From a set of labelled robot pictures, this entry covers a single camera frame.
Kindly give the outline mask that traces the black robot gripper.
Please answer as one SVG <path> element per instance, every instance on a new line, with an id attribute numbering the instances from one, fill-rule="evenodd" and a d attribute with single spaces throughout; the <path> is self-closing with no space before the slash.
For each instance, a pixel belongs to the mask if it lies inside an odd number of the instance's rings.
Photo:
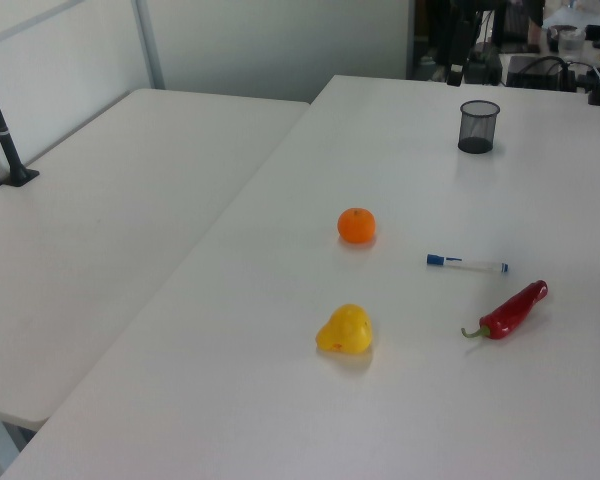
<path id="1" fill-rule="evenodd" d="M 449 19 L 452 24 L 457 23 L 452 36 L 449 51 L 449 71 L 447 76 L 447 84 L 450 86 L 459 86 L 461 84 L 464 65 L 469 63 L 469 58 L 476 41 L 476 36 L 479 34 L 481 11 L 482 6 L 479 0 L 450 1 Z"/>

